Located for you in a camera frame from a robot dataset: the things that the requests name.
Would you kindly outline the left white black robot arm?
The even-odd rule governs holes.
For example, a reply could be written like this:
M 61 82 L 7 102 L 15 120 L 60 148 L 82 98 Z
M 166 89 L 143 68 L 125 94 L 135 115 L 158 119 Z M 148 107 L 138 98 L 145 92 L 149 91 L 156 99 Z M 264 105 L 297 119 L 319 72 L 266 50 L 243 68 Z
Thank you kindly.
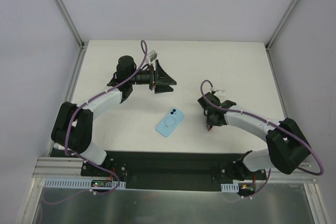
M 172 92 L 176 84 L 159 61 L 142 69 L 136 66 L 131 56 L 122 56 L 111 81 L 102 91 L 83 102 L 64 102 L 60 106 L 51 140 L 64 147 L 67 155 L 78 154 L 92 162 L 94 172 L 106 176 L 113 170 L 113 161 L 92 140 L 94 120 L 113 106 L 123 103 L 132 93 L 134 85 L 147 85 L 159 94 Z

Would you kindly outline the pink phone case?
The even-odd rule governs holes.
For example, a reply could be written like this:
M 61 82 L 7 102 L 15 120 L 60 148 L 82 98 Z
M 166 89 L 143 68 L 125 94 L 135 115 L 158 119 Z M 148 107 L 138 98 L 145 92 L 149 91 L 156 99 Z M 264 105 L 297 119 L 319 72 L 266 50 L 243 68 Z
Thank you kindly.
M 206 124 L 206 128 L 209 132 L 211 132 L 214 129 L 214 126 L 211 124 Z

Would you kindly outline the light blue phone case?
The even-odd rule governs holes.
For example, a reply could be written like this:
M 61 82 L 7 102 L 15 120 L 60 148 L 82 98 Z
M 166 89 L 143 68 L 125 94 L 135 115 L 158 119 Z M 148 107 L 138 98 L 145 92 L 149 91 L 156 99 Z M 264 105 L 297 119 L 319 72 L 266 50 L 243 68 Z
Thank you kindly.
M 155 127 L 155 130 L 163 137 L 169 137 L 178 125 L 184 120 L 185 114 L 177 109 L 172 108 L 163 117 L 163 119 Z

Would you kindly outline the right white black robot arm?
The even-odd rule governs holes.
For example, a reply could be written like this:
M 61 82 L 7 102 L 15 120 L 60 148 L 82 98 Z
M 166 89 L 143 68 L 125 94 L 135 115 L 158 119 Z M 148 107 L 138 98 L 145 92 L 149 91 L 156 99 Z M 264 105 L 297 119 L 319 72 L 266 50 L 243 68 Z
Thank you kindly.
M 225 174 L 231 179 L 243 181 L 256 171 L 273 168 L 289 175 L 310 155 L 306 146 L 278 129 L 280 127 L 292 133 L 309 145 L 298 124 L 290 118 L 268 122 L 260 115 L 253 117 L 233 101 L 221 102 L 214 92 L 206 93 L 197 102 L 206 116 L 208 130 L 215 126 L 234 126 L 267 144 L 264 150 L 247 151 L 236 161 L 230 162 L 225 168 Z

